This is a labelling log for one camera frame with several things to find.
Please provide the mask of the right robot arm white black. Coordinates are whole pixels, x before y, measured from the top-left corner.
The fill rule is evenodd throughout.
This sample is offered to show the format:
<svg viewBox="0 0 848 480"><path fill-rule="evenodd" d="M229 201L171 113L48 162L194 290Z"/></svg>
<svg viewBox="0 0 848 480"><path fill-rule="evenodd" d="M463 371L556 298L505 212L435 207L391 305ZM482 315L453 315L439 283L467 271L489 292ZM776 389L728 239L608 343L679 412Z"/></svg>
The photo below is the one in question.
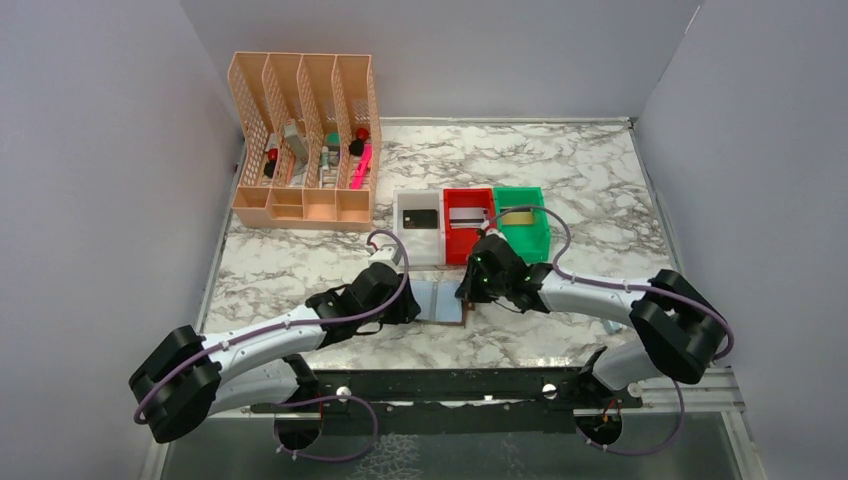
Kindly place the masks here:
<svg viewBox="0 0 848 480"><path fill-rule="evenodd" d="M455 295L474 304L507 300L521 313L577 313L632 328L637 340L601 348L582 367L580 389L599 397L659 376L697 384L734 344L727 321L676 271L635 282L578 276L556 263L526 263L497 235L473 246Z"/></svg>

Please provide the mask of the brown leather card holder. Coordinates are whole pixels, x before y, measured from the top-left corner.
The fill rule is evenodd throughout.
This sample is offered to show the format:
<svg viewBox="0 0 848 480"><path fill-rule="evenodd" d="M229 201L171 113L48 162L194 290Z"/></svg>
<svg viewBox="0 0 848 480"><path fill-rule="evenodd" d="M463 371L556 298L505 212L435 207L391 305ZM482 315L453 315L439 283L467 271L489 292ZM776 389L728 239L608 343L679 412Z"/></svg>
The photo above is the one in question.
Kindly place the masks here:
<svg viewBox="0 0 848 480"><path fill-rule="evenodd" d="M412 280L411 291L420 307L415 322L444 326L464 326L471 307L455 296L458 280Z"/></svg>

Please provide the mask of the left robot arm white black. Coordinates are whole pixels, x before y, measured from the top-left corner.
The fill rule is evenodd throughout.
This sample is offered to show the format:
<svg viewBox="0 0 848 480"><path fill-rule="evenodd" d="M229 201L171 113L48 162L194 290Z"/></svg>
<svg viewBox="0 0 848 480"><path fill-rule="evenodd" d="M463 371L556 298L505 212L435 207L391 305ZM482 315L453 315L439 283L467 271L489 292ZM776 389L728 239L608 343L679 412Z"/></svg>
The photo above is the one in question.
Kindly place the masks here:
<svg viewBox="0 0 848 480"><path fill-rule="evenodd" d="M305 374L288 357L351 339L368 324L408 324L420 313L409 278L372 264L351 283L254 326L207 335L178 327L130 376L138 402L133 420L148 426L156 442L168 443L220 411L286 401Z"/></svg>

